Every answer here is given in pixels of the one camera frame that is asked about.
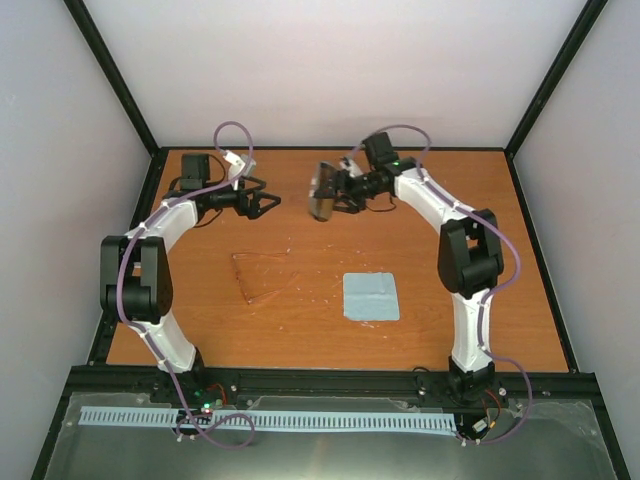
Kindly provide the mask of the brown fabric sunglasses pouch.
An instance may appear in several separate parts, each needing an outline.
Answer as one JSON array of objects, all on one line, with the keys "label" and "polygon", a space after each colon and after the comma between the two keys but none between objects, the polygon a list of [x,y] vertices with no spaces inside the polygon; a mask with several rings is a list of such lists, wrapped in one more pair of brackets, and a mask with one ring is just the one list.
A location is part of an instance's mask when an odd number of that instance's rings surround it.
[{"label": "brown fabric sunglasses pouch", "polygon": [[337,170],[328,162],[320,162],[311,178],[309,192],[309,213],[319,222],[328,221],[337,197]]}]

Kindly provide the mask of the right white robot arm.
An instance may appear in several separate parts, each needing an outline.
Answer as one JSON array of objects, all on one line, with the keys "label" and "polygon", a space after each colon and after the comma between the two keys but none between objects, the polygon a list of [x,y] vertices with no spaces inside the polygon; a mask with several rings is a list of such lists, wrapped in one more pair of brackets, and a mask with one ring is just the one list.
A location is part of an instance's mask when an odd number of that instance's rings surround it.
[{"label": "right white robot arm", "polygon": [[448,394],[465,404],[491,386],[495,362],[490,355],[492,292],[504,272],[497,220],[489,209],[475,210],[440,186],[413,157],[402,158],[387,132],[376,132],[360,145],[369,169],[353,155],[338,166],[318,164],[311,180],[309,209],[318,221],[334,212],[357,214],[382,194],[412,207],[439,235],[437,273],[450,293],[454,344],[449,357]]}]

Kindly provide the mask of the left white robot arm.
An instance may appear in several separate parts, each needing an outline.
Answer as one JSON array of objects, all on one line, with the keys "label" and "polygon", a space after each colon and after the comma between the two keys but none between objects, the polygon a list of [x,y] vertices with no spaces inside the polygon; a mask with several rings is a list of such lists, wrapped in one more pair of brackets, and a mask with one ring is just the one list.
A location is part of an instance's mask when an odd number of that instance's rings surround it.
[{"label": "left white robot arm", "polygon": [[168,253],[210,211],[232,209],[255,220],[281,199],[252,176],[255,161],[247,154],[220,152],[228,164],[218,182],[210,177],[212,156],[185,154],[181,175],[170,183],[159,206],[138,226],[107,236],[100,247],[100,304],[146,345],[159,370],[174,375],[172,388],[186,402],[201,400],[208,378],[198,348],[181,330],[172,311],[174,288]]}]

